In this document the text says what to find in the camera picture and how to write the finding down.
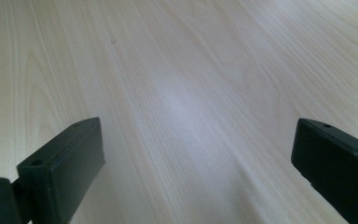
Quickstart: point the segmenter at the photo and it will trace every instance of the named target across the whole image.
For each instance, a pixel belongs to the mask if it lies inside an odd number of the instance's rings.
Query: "screw hole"
[[[40,160],[33,161],[33,162],[31,163],[31,165],[33,165],[33,166],[38,166],[38,165],[40,165],[40,164],[42,164],[42,161],[40,161]]]

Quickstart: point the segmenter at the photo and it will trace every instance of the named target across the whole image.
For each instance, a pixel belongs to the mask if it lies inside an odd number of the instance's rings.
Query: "black plastic part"
[[[71,125],[0,178],[0,223],[68,223],[103,165],[100,120]]]
[[[350,223],[358,223],[358,139],[311,119],[300,119],[292,163]]]

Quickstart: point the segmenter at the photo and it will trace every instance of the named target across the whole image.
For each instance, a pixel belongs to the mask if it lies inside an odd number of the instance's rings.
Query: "wooden table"
[[[100,117],[72,223],[345,223],[290,162],[358,137],[358,1],[0,0],[0,176]]]

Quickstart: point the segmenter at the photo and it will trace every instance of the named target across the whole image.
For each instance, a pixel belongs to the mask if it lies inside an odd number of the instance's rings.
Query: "wood grain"
[[[0,0],[0,176],[96,116],[74,224],[345,223],[290,154],[358,137],[358,1]]]

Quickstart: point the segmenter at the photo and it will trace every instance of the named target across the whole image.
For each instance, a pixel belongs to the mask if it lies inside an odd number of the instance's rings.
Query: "table surface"
[[[0,176],[100,117],[72,223],[345,223],[290,162],[358,137],[358,1],[0,0]]]

